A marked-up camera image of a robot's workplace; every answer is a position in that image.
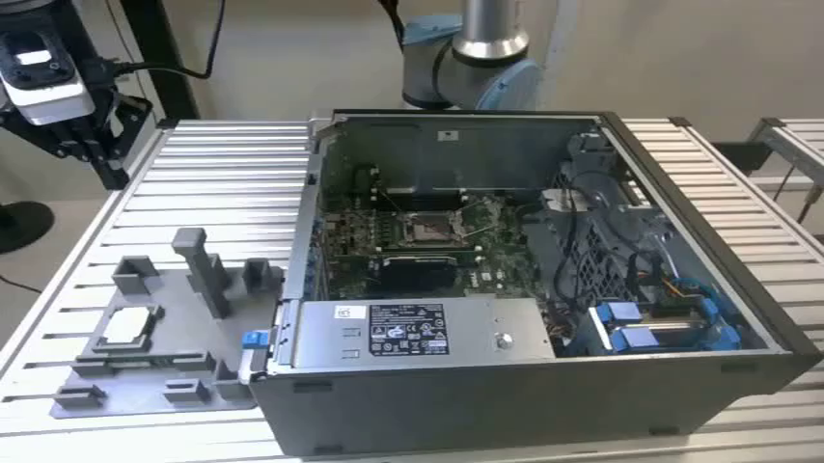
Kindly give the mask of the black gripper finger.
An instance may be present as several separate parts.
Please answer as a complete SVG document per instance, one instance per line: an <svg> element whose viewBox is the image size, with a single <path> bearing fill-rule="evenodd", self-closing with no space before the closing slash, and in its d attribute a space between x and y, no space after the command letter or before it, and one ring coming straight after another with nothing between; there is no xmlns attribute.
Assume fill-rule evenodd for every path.
<svg viewBox="0 0 824 463"><path fill-rule="evenodd" d="M144 123L152 114L152 102L117 91L96 93L89 139L89 164L105 189L124 189L129 177L125 157Z"/></svg>
<svg viewBox="0 0 824 463"><path fill-rule="evenodd" d="M36 127L40 148L59 158L84 162L104 160L104 121L93 116L48 123Z"/></svg>

